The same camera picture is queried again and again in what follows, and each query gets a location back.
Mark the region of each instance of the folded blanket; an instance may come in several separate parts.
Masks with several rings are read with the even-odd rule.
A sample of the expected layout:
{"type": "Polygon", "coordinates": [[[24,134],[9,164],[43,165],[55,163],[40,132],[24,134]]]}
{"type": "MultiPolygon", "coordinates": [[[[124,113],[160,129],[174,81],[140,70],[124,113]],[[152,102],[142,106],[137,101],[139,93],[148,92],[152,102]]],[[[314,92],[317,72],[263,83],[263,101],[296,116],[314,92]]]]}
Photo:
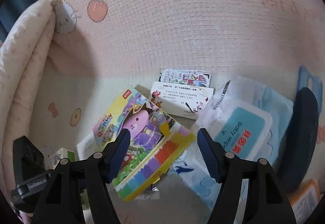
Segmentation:
{"type": "Polygon", "coordinates": [[[8,201],[15,188],[12,143],[28,136],[54,27],[50,2],[38,1],[22,13],[0,49],[0,188],[8,201]]]}

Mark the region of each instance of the cartoon illustration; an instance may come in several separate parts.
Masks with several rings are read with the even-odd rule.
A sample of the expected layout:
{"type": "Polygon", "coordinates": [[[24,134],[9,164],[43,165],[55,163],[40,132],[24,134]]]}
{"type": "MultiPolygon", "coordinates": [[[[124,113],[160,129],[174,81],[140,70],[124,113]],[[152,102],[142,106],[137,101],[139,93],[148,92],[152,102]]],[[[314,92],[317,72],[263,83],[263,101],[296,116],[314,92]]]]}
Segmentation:
{"type": "Polygon", "coordinates": [[[187,84],[188,85],[195,85],[195,86],[198,86],[199,85],[199,81],[196,81],[196,80],[188,80],[187,81],[187,84]]]}
{"type": "Polygon", "coordinates": [[[131,140],[133,140],[144,129],[148,121],[148,112],[146,110],[141,110],[125,121],[122,129],[128,129],[131,134],[131,140]]]}
{"type": "Polygon", "coordinates": [[[54,157],[52,158],[52,164],[58,164],[61,159],[62,157],[60,156],[60,154],[54,155],[54,157]]]}
{"type": "Polygon", "coordinates": [[[77,16],[72,6],[65,0],[52,2],[56,14],[55,31],[60,34],[68,34],[76,28],[77,16]]]}
{"type": "Polygon", "coordinates": [[[124,157],[124,160],[121,164],[120,170],[122,170],[129,163],[129,161],[131,161],[133,158],[134,158],[133,154],[126,154],[124,157]]]}
{"type": "Polygon", "coordinates": [[[55,108],[55,104],[53,102],[49,104],[48,110],[52,113],[53,118],[56,118],[59,115],[59,112],[55,108]]]}
{"type": "Polygon", "coordinates": [[[39,150],[42,152],[44,156],[44,165],[45,165],[45,170],[51,169],[51,161],[50,161],[50,156],[54,154],[54,151],[51,147],[43,146],[39,148],[39,150]]]}
{"type": "Polygon", "coordinates": [[[178,174],[180,174],[180,173],[188,173],[188,172],[192,172],[192,171],[194,171],[194,169],[193,169],[192,167],[188,166],[188,165],[186,164],[186,162],[183,162],[183,163],[184,163],[183,166],[175,166],[175,168],[176,168],[175,171],[176,171],[178,174]]]}
{"type": "Polygon", "coordinates": [[[156,90],[152,93],[152,99],[151,99],[151,102],[154,103],[158,108],[161,108],[161,103],[162,101],[158,101],[157,99],[157,102],[155,102],[156,98],[160,96],[160,91],[156,90]]]}
{"type": "Polygon", "coordinates": [[[102,144],[104,145],[107,142],[110,142],[114,136],[114,125],[111,124],[108,126],[107,130],[104,132],[102,144]]]}
{"type": "Polygon", "coordinates": [[[93,22],[101,22],[107,15],[107,4],[101,0],[92,0],[87,7],[88,16],[93,22]]]}
{"type": "Polygon", "coordinates": [[[134,146],[142,146],[149,152],[161,138],[159,128],[155,126],[154,116],[152,112],[149,117],[147,110],[142,109],[136,114],[128,116],[122,126],[128,129],[131,134],[131,140],[134,146]]]}
{"type": "Polygon", "coordinates": [[[74,111],[74,113],[71,116],[70,126],[71,127],[76,126],[79,123],[80,118],[81,118],[81,109],[78,108],[74,111]]]}
{"type": "Polygon", "coordinates": [[[193,74],[191,74],[191,77],[190,77],[189,79],[192,79],[192,80],[197,80],[197,79],[198,79],[198,77],[197,77],[197,76],[195,76],[195,75],[193,75],[193,74]]]}
{"type": "Polygon", "coordinates": [[[171,78],[169,78],[168,79],[168,82],[169,83],[173,83],[173,84],[178,84],[178,80],[177,79],[171,79],[171,78]]]}
{"type": "Polygon", "coordinates": [[[206,96],[207,93],[205,90],[199,88],[199,94],[200,94],[200,96],[204,97],[205,102],[208,102],[209,98],[206,96]]]}
{"type": "Polygon", "coordinates": [[[199,75],[199,81],[206,82],[206,79],[203,75],[199,75]]]}
{"type": "Polygon", "coordinates": [[[165,113],[164,113],[164,116],[165,116],[165,119],[166,119],[166,121],[168,123],[169,129],[171,129],[174,126],[176,121],[174,119],[172,119],[170,116],[167,116],[165,113]]]}
{"type": "Polygon", "coordinates": [[[192,113],[192,114],[198,113],[200,110],[202,110],[203,103],[202,102],[200,102],[200,103],[199,102],[196,102],[196,105],[197,106],[195,108],[193,108],[193,110],[190,108],[189,105],[187,105],[188,108],[190,109],[190,111],[186,110],[185,112],[186,113],[192,113]]]}

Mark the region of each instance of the play mat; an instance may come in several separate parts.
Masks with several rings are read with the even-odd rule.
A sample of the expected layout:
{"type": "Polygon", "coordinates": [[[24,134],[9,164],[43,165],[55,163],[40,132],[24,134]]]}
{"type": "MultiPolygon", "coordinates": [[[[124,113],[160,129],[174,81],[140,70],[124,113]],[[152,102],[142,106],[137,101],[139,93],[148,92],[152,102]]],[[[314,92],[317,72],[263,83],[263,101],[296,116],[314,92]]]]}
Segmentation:
{"type": "MultiPolygon", "coordinates": [[[[7,190],[14,189],[12,140],[27,135],[48,152],[76,151],[121,92],[133,86],[149,96],[162,69],[207,71],[212,88],[238,74],[291,100],[302,64],[325,80],[322,0],[42,0],[29,11],[0,57],[0,93],[11,99],[1,102],[0,124],[7,190]],[[28,16],[33,22],[24,24],[28,16]]],[[[323,113],[306,175],[321,190],[323,113]]],[[[188,128],[193,123],[176,120],[188,128]]],[[[209,213],[179,177],[165,176],[157,186],[158,200],[122,202],[111,192],[121,222],[199,223],[209,213]]]]}

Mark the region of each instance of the white card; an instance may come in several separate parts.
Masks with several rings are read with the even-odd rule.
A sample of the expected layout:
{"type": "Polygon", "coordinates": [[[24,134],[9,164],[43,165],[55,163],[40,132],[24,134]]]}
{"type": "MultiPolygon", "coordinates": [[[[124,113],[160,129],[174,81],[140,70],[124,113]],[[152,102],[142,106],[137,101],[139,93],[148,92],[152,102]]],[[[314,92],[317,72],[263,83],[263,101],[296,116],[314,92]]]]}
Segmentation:
{"type": "Polygon", "coordinates": [[[166,68],[161,72],[159,81],[208,88],[210,85],[210,74],[196,70],[166,68]]]}
{"type": "Polygon", "coordinates": [[[213,95],[213,88],[154,82],[150,101],[168,114],[196,120],[213,95]]]}

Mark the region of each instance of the wet wipes package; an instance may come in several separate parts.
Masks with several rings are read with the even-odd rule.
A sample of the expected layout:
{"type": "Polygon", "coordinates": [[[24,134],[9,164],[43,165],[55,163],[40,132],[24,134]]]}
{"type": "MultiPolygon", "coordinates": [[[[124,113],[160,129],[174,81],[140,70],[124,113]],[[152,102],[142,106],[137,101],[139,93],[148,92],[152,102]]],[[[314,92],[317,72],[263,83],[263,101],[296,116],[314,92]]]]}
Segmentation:
{"type": "MultiPolygon", "coordinates": [[[[292,112],[292,101],[262,83],[235,76],[215,92],[191,132],[206,128],[226,151],[252,161],[263,157],[273,164],[292,112]]],[[[197,142],[190,144],[170,172],[178,173],[213,209],[221,184],[210,177],[197,142]]],[[[243,180],[239,216],[244,212],[247,189],[248,181],[243,180]]]]}
{"type": "Polygon", "coordinates": [[[267,144],[272,116],[244,101],[231,100],[224,104],[229,107],[207,128],[209,134],[225,151],[253,160],[262,145],[267,144]]]}

